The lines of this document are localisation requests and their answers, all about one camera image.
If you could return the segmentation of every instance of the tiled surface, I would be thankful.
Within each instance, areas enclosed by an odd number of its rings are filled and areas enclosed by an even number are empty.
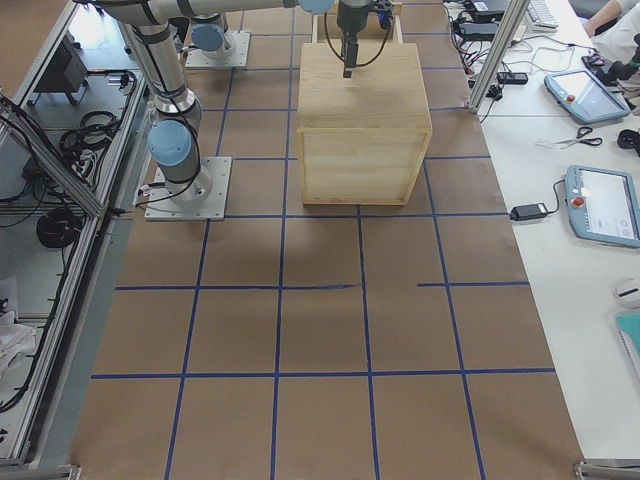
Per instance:
[[[72,455],[87,479],[569,478],[579,451],[444,9],[404,8],[434,126],[404,207],[301,204],[308,15],[231,15],[248,68],[189,73],[202,151],[235,157],[228,217],[136,218]]]

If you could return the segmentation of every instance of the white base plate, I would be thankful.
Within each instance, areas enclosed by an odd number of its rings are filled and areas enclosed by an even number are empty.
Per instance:
[[[176,203],[173,199],[162,200],[146,205],[145,218],[150,221],[184,221],[184,220],[223,220],[227,205],[229,177],[231,176],[231,157],[203,157],[202,168],[206,169],[213,180],[209,196],[193,205]],[[164,182],[160,169],[156,171],[154,182]],[[151,191],[150,201],[164,198],[169,192],[164,188]]]
[[[202,53],[202,50],[191,50],[187,56],[186,67],[194,70],[246,67],[251,34],[244,30],[230,33],[236,41],[236,48],[231,55],[225,58],[209,58]]]

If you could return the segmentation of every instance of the person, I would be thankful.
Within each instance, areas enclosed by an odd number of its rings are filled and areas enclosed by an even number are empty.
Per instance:
[[[595,31],[601,25],[619,18],[618,22],[600,35]],[[593,46],[600,55],[611,62],[628,64],[636,54],[638,44],[634,37],[640,33],[640,0],[609,0],[598,12],[583,23]],[[640,74],[636,72],[630,79],[621,80],[620,86],[627,99],[640,103]]]

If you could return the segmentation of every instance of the keyboard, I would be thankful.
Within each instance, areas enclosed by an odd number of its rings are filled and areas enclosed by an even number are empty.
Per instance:
[[[546,0],[531,0],[525,18],[532,32],[556,32],[560,26],[549,12]]]

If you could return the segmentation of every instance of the white table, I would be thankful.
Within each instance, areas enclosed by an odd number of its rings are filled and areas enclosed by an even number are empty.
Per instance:
[[[588,45],[568,1],[547,3],[561,23],[554,37]],[[552,44],[544,41],[544,46]],[[583,52],[576,49],[572,68],[581,66]],[[544,61],[552,62],[547,53]],[[506,60],[512,61],[515,55],[510,53]],[[527,69],[527,65],[512,67],[513,71]],[[604,138],[598,148],[574,145],[550,150],[535,145],[540,138],[572,138],[578,128],[545,91],[544,76],[543,72],[531,75],[526,87],[506,86],[505,98],[492,107],[482,124],[507,206],[543,201],[553,208],[552,185],[572,164],[629,172],[640,191],[640,158],[615,143],[623,128],[640,128],[638,117],[596,126],[594,133]],[[489,103],[483,103],[480,118]],[[514,223],[513,228],[583,455],[586,459],[639,458],[640,381],[615,328],[615,315],[625,310],[614,299],[611,284],[622,277],[640,277],[640,253],[576,238],[563,205],[559,213],[542,221]]]

